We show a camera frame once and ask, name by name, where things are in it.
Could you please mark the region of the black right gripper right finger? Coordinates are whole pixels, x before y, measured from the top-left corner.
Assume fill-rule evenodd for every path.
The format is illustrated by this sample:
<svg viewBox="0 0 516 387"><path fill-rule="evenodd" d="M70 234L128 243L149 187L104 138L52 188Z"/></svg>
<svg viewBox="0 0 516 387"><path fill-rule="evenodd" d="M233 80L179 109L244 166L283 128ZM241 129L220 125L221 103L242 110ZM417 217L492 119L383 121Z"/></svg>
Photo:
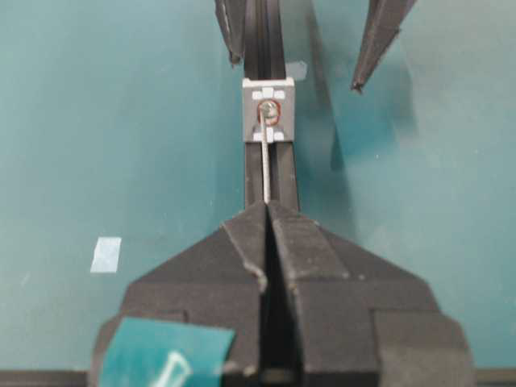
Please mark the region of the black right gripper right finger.
<svg viewBox="0 0 516 387"><path fill-rule="evenodd" d="M420 277L268 204L305 386L473 386L460 324Z"/></svg>

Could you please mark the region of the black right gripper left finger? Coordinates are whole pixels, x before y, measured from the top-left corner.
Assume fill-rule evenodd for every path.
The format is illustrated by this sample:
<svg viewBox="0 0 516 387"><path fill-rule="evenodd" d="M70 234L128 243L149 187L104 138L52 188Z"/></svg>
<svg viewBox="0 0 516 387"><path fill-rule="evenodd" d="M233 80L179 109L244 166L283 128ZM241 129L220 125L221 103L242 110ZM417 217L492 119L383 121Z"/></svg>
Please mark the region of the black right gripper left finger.
<svg viewBox="0 0 516 387"><path fill-rule="evenodd" d="M260 309L267 289L266 210L249 206L212 235L129 284L119 312L99 331L89 384L100 384L101 362L124 317L235 330L223 366L225 386L260 381Z"/></svg>

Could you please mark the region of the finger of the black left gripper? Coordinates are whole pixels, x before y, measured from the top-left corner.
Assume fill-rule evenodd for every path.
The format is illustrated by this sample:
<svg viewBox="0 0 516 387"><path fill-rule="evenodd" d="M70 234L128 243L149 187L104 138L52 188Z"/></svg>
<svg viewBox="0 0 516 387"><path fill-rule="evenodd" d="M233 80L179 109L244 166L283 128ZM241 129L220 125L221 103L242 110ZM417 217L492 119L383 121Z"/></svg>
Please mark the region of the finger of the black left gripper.
<svg viewBox="0 0 516 387"><path fill-rule="evenodd" d="M362 93L413 8L411 0L370 0L351 90Z"/></svg>
<svg viewBox="0 0 516 387"><path fill-rule="evenodd" d="M244 57L246 0L215 0L215 15L223 41L229 52L229 61L238 65Z"/></svg>

